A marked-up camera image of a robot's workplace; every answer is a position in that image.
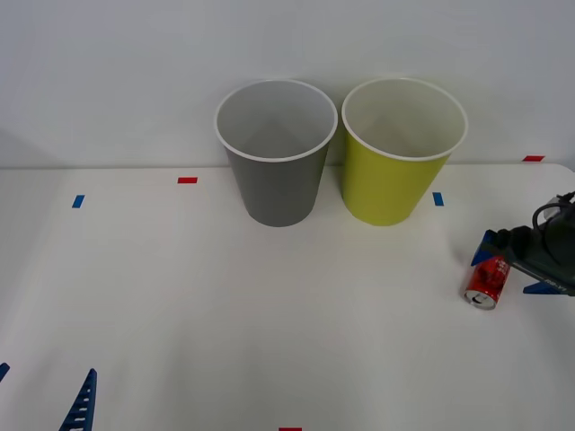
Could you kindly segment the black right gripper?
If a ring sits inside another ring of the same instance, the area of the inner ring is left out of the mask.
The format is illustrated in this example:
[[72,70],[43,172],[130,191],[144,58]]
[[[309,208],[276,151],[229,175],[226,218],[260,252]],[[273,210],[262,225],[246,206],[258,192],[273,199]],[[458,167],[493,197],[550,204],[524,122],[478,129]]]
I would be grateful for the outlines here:
[[556,215],[536,227],[487,230],[471,266],[502,259],[534,278],[526,295],[574,295],[574,219]]

